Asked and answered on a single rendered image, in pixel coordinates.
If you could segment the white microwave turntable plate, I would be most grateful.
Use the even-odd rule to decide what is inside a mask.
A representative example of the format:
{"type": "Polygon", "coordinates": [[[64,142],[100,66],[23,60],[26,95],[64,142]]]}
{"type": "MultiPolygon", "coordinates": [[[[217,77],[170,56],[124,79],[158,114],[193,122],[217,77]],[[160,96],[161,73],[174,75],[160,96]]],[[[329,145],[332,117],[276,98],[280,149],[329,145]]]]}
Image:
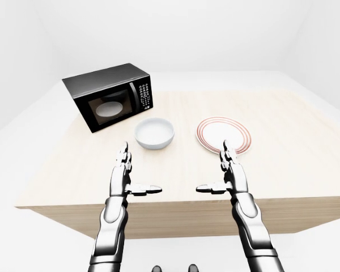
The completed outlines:
{"type": "Polygon", "coordinates": [[[96,114],[100,117],[112,117],[119,114],[123,110],[121,103],[110,101],[99,105],[96,108],[96,114]]]}

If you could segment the white plate with red rings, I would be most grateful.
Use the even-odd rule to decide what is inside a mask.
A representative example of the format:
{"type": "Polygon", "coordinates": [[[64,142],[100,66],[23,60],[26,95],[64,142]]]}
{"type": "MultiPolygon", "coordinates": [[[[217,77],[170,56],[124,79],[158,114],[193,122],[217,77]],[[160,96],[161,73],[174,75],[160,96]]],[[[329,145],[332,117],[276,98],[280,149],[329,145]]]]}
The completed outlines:
{"type": "Polygon", "coordinates": [[[229,141],[237,155],[247,152],[252,145],[249,129],[241,122],[223,116],[202,120],[197,126],[195,135],[205,149],[215,154],[223,149],[224,140],[229,141]]]}

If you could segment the black microwave oven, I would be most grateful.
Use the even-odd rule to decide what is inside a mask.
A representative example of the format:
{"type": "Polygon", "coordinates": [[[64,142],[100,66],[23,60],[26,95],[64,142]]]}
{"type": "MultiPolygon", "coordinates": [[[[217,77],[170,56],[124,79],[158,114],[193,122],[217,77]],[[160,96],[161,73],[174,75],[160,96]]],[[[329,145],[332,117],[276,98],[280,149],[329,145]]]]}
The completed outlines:
{"type": "Polygon", "coordinates": [[[150,75],[126,63],[62,80],[92,133],[153,107],[150,75]],[[100,117],[96,108],[116,101],[123,110],[112,117],[100,117]]]}

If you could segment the white bowl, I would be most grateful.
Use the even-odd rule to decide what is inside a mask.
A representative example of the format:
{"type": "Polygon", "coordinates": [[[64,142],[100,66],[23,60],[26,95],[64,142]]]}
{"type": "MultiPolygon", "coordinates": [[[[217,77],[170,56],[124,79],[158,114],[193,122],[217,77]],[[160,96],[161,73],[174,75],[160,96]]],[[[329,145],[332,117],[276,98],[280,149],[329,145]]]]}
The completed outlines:
{"type": "Polygon", "coordinates": [[[160,150],[172,142],[175,130],[168,120],[153,117],[142,120],[135,127],[134,136],[143,148],[160,150]]]}

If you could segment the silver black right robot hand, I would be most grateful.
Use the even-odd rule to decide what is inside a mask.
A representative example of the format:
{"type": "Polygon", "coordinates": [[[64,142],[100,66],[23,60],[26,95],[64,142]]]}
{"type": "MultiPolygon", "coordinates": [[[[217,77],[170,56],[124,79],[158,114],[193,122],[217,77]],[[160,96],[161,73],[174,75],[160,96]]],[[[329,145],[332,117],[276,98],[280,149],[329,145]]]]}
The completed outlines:
{"type": "Polygon", "coordinates": [[[248,192],[247,178],[243,166],[238,162],[236,150],[229,141],[224,140],[223,150],[219,153],[220,166],[224,172],[224,181],[203,184],[196,187],[200,193],[224,194],[248,192]]]}

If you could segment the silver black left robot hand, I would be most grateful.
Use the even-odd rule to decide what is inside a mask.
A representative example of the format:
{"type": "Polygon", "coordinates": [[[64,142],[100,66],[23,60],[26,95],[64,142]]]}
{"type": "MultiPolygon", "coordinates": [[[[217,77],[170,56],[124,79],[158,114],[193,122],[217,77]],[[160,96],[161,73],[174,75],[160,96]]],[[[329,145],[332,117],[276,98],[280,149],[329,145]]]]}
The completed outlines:
{"type": "Polygon", "coordinates": [[[146,196],[162,192],[162,188],[156,185],[131,183],[132,157],[128,149],[128,143],[125,141],[116,155],[116,164],[110,178],[109,196],[127,197],[128,194],[146,196]]]}

